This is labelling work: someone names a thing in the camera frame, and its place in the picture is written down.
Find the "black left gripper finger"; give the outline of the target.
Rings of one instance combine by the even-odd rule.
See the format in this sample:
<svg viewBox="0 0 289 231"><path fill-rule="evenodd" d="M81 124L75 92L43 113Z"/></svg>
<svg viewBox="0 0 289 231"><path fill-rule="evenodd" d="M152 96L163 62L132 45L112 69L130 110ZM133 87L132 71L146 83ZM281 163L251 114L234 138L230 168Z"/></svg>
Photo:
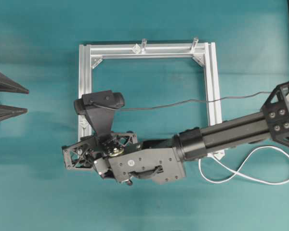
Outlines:
<svg viewBox="0 0 289 231"><path fill-rule="evenodd" d="M27 113L26 108L18 108L0 104L0 122Z"/></svg>
<svg viewBox="0 0 289 231"><path fill-rule="evenodd" d="M0 72L0 92L29 94L29 90Z"/></svg>

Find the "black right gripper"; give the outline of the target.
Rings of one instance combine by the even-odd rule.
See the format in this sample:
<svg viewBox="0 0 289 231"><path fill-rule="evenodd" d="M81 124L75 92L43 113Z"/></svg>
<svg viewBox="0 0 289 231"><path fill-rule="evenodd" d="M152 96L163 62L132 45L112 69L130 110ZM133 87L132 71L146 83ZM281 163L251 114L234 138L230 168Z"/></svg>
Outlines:
<svg viewBox="0 0 289 231"><path fill-rule="evenodd" d="M64 165L67 170L95 171L103 179L114 179L108 159L119 156L126 146L137 143L137 134L112 132L102 142L96 134L80 138L80 141L62 146Z"/></svg>

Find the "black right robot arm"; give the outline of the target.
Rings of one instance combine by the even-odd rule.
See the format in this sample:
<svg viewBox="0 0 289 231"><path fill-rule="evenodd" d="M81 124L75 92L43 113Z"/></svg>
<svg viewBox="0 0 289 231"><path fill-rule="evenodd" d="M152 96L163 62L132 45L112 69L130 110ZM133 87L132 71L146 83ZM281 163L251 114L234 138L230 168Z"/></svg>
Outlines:
<svg viewBox="0 0 289 231"><path fill-rule="evenodd" d="M170 139L138 142L135 133L112 132L114 114L124 105L123 95L111 90L75 100L77 114L87 119L94 134L62 147L66 169L94 170L103 179L128 185L133 178L163 184L185 177L184 162L241 144L271 139L289 147L289 82L274 88L260 112L188 129Z"/></svg>

